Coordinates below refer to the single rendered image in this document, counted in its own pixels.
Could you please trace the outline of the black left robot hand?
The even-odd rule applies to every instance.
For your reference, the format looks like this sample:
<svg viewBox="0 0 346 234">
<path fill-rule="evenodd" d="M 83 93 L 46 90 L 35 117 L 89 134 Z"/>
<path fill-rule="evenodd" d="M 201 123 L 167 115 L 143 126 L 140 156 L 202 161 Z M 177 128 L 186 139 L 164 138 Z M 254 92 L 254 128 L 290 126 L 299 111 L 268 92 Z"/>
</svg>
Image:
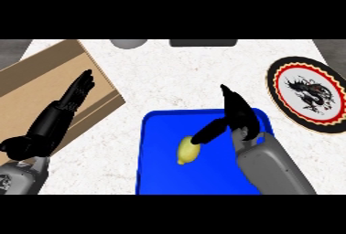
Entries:
<svg viewBox="0 0 346 234">
<path fill-rule="evenodd" d="M 69 85 L 61 99 L 53 101 L 40 113 L 24 136 L 7 138 L 0 151 L 10 160 L 47 157 L 59 146 L 71 126 L 74 114 L 95 87 L 92 70 L 87 69 Z"/>
</svg>

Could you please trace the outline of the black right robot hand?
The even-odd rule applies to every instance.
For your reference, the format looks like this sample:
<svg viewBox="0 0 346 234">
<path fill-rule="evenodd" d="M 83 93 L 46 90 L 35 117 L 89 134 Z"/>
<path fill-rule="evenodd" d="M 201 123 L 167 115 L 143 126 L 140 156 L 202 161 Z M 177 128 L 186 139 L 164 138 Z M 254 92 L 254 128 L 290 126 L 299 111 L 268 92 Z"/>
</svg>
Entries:
<svg viewBox="0 0 346 234">
<path fill-rule="evenodd" d="M 192 137 L 192 144 L 207 144 L 229 128 L 245 129 L 244 141 L 253 140 L 260 133 L 260 122 L 242 96 L 225 84 L 220 85 L 225 97 L 225 116 L 214 119 Z"/>
</svg>

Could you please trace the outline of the yellow lemon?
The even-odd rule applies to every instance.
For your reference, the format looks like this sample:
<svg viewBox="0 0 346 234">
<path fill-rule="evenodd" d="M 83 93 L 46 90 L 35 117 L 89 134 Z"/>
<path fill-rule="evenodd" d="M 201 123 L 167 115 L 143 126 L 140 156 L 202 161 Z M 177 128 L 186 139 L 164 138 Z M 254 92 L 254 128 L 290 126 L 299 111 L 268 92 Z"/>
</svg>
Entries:
<svg viewBox="0 0 346 234">
<path fill-rule="evenodd" d="M 198 156 L 200 145 L 192 144 L 192 137 L 185 136 L 180 140 L 179 149 L 177 149 L 177 164 L 185 165 L 191 163 Z"/>
</svg>

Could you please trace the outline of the dragon print plate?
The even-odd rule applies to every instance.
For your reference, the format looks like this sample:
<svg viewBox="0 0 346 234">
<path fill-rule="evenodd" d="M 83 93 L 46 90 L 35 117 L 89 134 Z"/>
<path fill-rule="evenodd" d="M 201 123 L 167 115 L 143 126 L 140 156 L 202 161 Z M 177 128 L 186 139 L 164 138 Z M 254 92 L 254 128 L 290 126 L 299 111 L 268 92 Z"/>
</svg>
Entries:
<svg viewBox="0 0 346 234">
<path fill-rule="evenodd" d="M 346 133 L 346 79 L 319 61 L 285 57 L 268 69 L 266 86 L 285 116 L 318 133 Z"/>
</svg>

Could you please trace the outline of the blue tray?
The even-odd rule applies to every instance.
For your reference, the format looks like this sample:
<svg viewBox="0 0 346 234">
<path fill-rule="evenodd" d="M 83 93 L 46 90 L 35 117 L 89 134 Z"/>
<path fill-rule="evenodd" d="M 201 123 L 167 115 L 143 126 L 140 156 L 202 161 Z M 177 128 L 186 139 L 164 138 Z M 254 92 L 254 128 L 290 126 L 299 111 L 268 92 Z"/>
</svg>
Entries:
<svg viewBox="0 0 346 234">
<path fill-rule="evenodd" d="M 177 164 L 183 137 L 217 118 L 220 109 L 152 111 L 142 120 L 137 156 L 137 195 L 256 195 L 257 188 L 236 165 L 231 133 L 201 145 L 194 162 Z"/>
</svg>

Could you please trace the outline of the brown wooden board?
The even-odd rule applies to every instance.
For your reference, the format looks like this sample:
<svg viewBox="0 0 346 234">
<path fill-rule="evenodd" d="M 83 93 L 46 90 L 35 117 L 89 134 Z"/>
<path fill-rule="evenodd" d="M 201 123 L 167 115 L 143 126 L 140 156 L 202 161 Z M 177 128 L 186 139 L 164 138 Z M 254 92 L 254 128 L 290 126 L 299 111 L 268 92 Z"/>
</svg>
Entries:
<svg viewBox="0 0 346 234">
<path fill-rule="evenodd" d="M 0 69 L 0 141 L 27 133 L 40 112 L 61 98 L 87 69 L 95 87 L 61 144 L 68 145 L 126 103 L 106 67 L 115 51 L 106 39 L 35 40 L 31 43 L 27 58 Z"/>
</svg>

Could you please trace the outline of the dark grey slab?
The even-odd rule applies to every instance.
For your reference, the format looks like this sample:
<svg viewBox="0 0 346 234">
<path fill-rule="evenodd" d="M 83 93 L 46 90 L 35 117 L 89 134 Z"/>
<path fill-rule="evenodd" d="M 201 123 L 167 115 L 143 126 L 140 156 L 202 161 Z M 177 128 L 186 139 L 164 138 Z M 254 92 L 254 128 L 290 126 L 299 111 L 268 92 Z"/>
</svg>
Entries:
<svg viewBox="0 0 346 234">
<path fill-rule="evenodd" d="M 31 39 L 0 39 L 0 69 L 19 61 L 31 42 Z"/>
</svg>

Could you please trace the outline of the dark grey flat object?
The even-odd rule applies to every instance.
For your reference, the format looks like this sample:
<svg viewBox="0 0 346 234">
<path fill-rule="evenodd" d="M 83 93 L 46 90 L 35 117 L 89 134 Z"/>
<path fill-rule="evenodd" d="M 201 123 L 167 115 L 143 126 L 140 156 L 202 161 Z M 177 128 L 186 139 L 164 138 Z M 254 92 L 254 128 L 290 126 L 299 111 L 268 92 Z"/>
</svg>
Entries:
<svg viewBox="0 0 346 234">
<path fill-rule="evenodd" d="M 171 47 L 232 47 L 238 39 L 170 39 Z"/>
</svg>

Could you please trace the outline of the dark grey appliance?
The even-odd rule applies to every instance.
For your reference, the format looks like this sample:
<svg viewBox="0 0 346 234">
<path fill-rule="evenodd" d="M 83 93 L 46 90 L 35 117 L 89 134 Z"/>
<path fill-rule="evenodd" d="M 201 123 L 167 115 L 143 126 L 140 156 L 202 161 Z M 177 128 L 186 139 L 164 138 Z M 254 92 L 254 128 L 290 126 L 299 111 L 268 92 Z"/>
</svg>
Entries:
<svg viewBox="0 0 346 234">
<path fill-rule="evenodd" d="M 346 39 L 315 39 L 313 43 L 328 66 L 346 76 Z"/>
</svg>

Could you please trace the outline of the grey round object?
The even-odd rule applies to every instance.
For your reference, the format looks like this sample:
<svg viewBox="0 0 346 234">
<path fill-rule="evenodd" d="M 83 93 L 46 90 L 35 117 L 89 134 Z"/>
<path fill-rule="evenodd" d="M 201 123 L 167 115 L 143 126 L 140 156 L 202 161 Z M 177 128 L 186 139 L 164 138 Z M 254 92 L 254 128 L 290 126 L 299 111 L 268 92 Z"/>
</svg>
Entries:
<svg viewBox="0 0 346 234">
<path fill-rule="evenodd" d="M 148 41 L 145 39 L 112 39 L 111 43 L 117 48 L 133 49 L 140 47 Z"/>
</svg>

